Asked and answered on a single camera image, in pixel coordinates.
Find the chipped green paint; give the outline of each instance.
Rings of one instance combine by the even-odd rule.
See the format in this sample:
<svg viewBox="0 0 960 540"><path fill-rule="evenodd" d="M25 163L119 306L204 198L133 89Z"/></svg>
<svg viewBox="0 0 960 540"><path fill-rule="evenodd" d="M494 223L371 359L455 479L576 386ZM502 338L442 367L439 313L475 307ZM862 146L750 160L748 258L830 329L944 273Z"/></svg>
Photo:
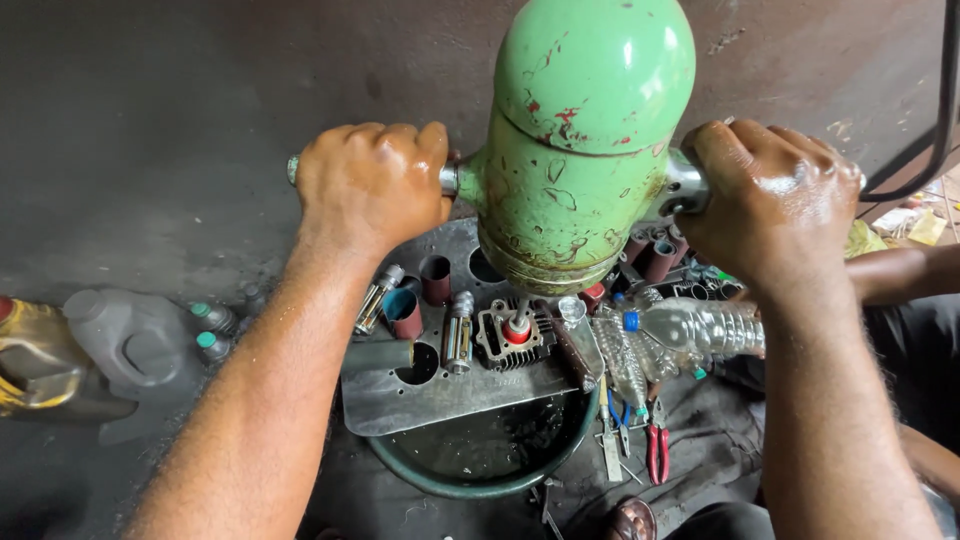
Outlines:
<svg viewBox="0 0 960 540"><path fill-rule="evenodd" d="M487 144L459 196L490 262L532 293L600 281L665 183L693 39L676 0L625 6L532 0L500 47Z"/></svg>

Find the floor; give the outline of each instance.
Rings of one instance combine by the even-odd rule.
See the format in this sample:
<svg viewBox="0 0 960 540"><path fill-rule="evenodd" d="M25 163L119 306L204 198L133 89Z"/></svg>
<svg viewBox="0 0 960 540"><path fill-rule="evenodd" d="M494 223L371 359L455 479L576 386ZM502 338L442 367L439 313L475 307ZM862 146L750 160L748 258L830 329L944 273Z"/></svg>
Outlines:
<svg viewBox="0 0 960 540"><path fill-rule="evenodd" d="M738 388L714 379L672 380L661 395L673 443L670 480L649 485L638 433L633 457L623 462L644 485L609 484L600 447L589 436L557 471L564 487L550 496L566 538L596 537L607 511L636 494L654 507L661 532L707 503L753 499L762 439L756 404L751 410ZM117 537L183 416L173 415L154 436L106 448L93 429L0 423L0 538ZM312 538L322 525L355 539L552 538L529 500L529 493L485 501L424 496L338 422L299 538Z"/></svg>

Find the hand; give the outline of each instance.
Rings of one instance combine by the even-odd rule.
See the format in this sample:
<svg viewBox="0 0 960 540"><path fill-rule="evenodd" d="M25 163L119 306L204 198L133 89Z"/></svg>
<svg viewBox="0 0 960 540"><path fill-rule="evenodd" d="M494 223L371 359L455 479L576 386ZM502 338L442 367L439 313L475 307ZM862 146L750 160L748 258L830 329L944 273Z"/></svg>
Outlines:
<svg viewBox="0 0 960 540"><path fill-rule="evenodd" d="M446 221L446 128L367 123L323 132L300 154L301 234L376 258Z"/></svg>
<svg viewBox="0 0 960 540"><path fill-rule="evenodd" d="M776 289L811 271L843 271L859 167L825 142L752 120L690 132L711 199L677 225L690 246L754 289Z"/></svg>

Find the metal plate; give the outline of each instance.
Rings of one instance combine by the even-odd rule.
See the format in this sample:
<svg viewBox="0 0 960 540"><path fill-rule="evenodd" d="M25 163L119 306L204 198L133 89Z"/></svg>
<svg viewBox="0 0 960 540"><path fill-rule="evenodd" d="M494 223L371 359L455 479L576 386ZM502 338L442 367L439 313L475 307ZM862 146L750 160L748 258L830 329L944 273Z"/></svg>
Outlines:
<svg viewBox="0 0 960 540"><path fill-rule="evenodd" d="M483 309L496 298L518 296L507 282L489 283L476 279L469 270L470 254L478 248L476 219L445 223L393 250L381 267L396 263L408 276L420 276L420 262L431 255L450 260L450 284L453 291L468 290L476 299L476 310ZM442 350L445 307L431 307L420 301L423 335L419 342ZM586 319L581 326L588 326ZM596 341L586 339L576 329L578 346L588 365L600 366ZM383 322L377 325L370 339L391 339ZM497 373L483 367L474 354L472 369L461 376L448 374L442 367L424 384L408 384L388 370L344 373L341 376L344 397L344 420L347 428L361 436L376 437L450 420L460 416L515 405L575 390L570 370L562 364L560 348L547 360L522 369Z"/></svg>

